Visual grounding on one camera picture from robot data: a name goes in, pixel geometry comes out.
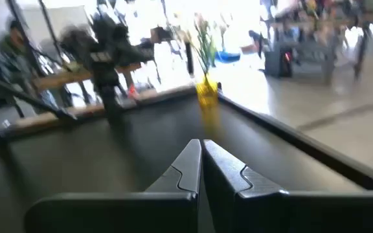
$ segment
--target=blue object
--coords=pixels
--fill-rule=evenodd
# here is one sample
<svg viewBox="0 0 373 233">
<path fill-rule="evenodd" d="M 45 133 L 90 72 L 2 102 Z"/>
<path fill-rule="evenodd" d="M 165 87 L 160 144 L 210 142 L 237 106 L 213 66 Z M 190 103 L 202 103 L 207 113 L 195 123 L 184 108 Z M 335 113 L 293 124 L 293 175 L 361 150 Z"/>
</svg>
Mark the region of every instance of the blue object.
<svg viewBox="0 0 373 233">
<path fill-rule="evenodd" d="M 215 59 L 222 63 L 232 63 L 240 60 L 241 54 L 219 51 L 215 53 Z"/>
</svg>

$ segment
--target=person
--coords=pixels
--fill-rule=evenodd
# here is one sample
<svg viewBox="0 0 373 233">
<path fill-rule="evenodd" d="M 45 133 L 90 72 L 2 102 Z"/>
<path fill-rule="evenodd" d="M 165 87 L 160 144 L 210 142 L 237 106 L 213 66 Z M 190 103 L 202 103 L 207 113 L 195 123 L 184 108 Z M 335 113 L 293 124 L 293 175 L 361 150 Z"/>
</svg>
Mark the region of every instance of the person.
<svg viewBox="0 0 373 233">
<path fill-rule="evenodd" d="M 57 107 L 56 101 L 50 91 L 37 93 L 33 85 L 33 79 L 37 77 L 34 68 L 25 56 L 25 44 L 19 30 L 20 24 L 17 20 L 12 20 L 9 24 L 9 32 L 0 42 L 0 52 L 4 58 L 5 70 L 10 83 L 19 86 L 25 93 L 34 98 L 40 98 L 46 104 Z M 34 108 L 39 114 L 42 111 Z"/>
</svg>

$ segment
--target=black metal frame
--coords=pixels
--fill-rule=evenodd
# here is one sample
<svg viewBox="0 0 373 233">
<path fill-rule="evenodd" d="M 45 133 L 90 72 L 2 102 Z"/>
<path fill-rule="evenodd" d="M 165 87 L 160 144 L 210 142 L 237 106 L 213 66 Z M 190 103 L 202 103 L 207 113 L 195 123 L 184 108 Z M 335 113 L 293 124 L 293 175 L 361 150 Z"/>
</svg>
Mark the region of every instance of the black metal frame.
<svg viewBox="0 0 373 233">
<path fill-rule="evenodd" d="M 196 94 L 195 87 L 191 87 L 189 89 L 185 89 L 175 93 L 168 93 L 162 96 L 157 96 L 145 101 L 137 102 L 131 106 L 124 106 L 122 108 L 121 114 L 125 114 L 131 111 L 136 111 L 138 109 L 142 109 L 144 107 L 153 107 L 159 104 L 165 104 L 167 102 L 176 101 L 178 99 L 182 99 L 188 96 L 193 97 Z M 246 107 L 239 105 L 232 101 L 231 99 L 227 98 L 223 94 L 218 94 L 218 99 L 221 104 L 225 104 L 234 110 L 236 110 L 239 114 L 246 116 L 247 118 L 254 121 L 254 123 L 258 124 L 259 126 L 266 129 L 268 132 L 278 136 L 282 140 L 285 140 L 292 146 L 298 148 L 299 150 L 303 151 L 310 157 L 318 160 L 322 164 L 328 166 L 329 168 L 333 169 L 337 173 L 345 176 L 346 178 L 350 179 L 351 181 L 355 182 L 356 184 L 362 186 L 363 188 L 373 190 L 373 169 L 361 164 L 360 162 L 347 157 L 325 145 L 317 142 L 309 138 L 306 135 L 303 135 L 296 131 L 293 128 L 279 122 L 278 120 L 263 115 L 260 113 L 255 113 L 247 109 Z M 4 139 L 5 142 L 14 141 L 14 140 L 21 140 L 26 137 L 31 137 L 33 135 L 44 133 L 49 130 L 59 129 L 61 126 L 65 127 L 72 127 L 78 124 L 83 124 L 84 122 L 95 120 L 99 118 L 104 118 L 106 113 L 104 111 L 100 111 L 97 113 L 90 113 L 88 115 L 78 116 L 74 121 L 58 121 L 55 126 L 50 126 L 44 129 L 37 129 L 35 131 L 29 132 L 17 132 L 12 131 L 12 129 L 8 128 L 8 131 L 0 133 L 1 138 Z"/>
</svg>

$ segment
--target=yellow vase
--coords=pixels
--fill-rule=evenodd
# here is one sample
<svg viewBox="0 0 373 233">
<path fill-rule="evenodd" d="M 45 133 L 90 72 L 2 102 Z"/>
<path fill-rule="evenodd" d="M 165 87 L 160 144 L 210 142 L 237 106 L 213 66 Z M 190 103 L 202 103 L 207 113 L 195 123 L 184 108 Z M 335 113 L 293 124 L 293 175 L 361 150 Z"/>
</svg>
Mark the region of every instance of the yellow vase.
<svg viewBox="0 0 373 233">
<path fill-rule="evenodd" d="M 217 82 L 210 80 L 206 74 L 202 82 L 197 84 L 198 102 L 201 108 L 216 107 L 218 104 Z"/>
</svg>

